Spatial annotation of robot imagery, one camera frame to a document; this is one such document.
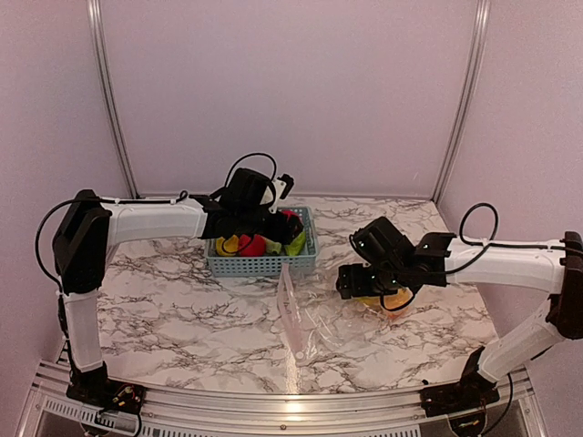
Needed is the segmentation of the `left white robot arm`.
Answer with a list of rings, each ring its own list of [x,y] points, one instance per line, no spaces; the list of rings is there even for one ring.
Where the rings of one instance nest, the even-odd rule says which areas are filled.
[[[83,373],[78,388],[96,405],[115,397],[115,385],[98,370],[105,365],[99,340],[97,295],[118,248],[154,239],[211,240],[262,236],[282,245],[302,223],[278,210],[294,186],[288,174],[268,178],[237,168],[225,186],[209,195],[182,191],[175,198],[102,198],[91,189],[49,210],[66,210],[52,238],[54,271],[40,269],[57,285],[61,330],[74,367]]]

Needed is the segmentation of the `light blue plastic basket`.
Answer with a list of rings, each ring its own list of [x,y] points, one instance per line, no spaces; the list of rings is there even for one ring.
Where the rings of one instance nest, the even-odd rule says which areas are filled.
[[[312,210],[308,206],[283,207],[302,221],[306,241],[298,255],[288,256],[264,254],[261,257],[222,257],[216,250],[216,240],[205,243],[204,255],[211,273],[216,278],[278,277],[283,264],[298,273],[309,273],[315,269],[319,245]]]

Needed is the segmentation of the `green fake pear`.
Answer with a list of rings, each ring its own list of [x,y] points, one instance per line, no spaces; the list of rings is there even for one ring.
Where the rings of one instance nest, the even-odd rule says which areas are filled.
[[[302,231],[290,244],[285,245],[285,254],[290,257],[299,256],[306,244],[306,232]]]

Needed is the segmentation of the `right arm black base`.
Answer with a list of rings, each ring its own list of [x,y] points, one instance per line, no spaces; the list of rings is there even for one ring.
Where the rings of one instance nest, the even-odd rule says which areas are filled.
[[[484,349],[482,346],[470,354],[459,381],[426,386],[420,391],[421,407],[427,417],[486,407],[500,400],[496,383],[478,373]]]

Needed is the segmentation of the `yellow fake banana bunch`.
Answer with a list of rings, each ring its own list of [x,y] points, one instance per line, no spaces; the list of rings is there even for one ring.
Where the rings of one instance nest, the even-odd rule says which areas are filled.
[[[379,297],[361,297],[357,301],[370,308],[381,308]]]

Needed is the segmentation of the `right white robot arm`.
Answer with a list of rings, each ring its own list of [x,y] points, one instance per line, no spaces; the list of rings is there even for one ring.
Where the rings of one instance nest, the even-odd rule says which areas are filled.
[[[532,291],[541,301],[504,336],[474,352],[451,399],[469,408],[507,373],[565,340],[582,337],[582,237],[512,242],[429,232],[413,243],[388,218],[355,231],[349,242],[361,262],[342,265],[335,287],[344,300],[386,301],[400,289],[475,285],[481,290]]]

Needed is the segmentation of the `clear zip top bag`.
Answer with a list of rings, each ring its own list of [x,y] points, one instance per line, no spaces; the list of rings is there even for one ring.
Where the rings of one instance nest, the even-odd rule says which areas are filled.
[[[381,308],[370,308],[357,299],[343,300],[334,287],[334,274],[313,277],[281,267],[276,292],[285,341],[297,365],[306,366],[327,352],[339,351],[364,340],[369,331],[395,319]],[[304,358],[295,358],[301,351]]]

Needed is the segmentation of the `red fake apple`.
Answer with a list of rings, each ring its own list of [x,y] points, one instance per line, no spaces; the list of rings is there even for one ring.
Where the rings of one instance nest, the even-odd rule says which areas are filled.
[[[238,255],[246,258],[262,257],[266,252],[266,242],[259,235],[241,235],[239,237]]]

